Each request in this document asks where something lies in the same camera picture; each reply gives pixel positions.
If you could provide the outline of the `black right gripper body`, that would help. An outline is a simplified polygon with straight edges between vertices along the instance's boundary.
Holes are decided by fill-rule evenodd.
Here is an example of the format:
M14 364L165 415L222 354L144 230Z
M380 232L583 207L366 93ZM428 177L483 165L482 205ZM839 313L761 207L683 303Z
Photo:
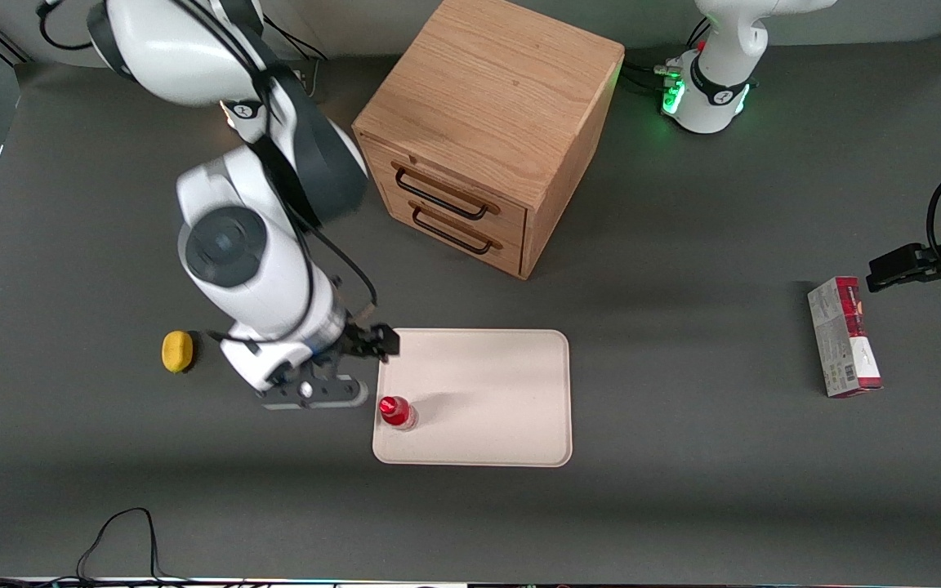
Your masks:
M354 349L350 345L350 325L345 325L339 338L330 346L310 359L311 379L333 381L340 376L340 368L347 359L361 358L363 349Z

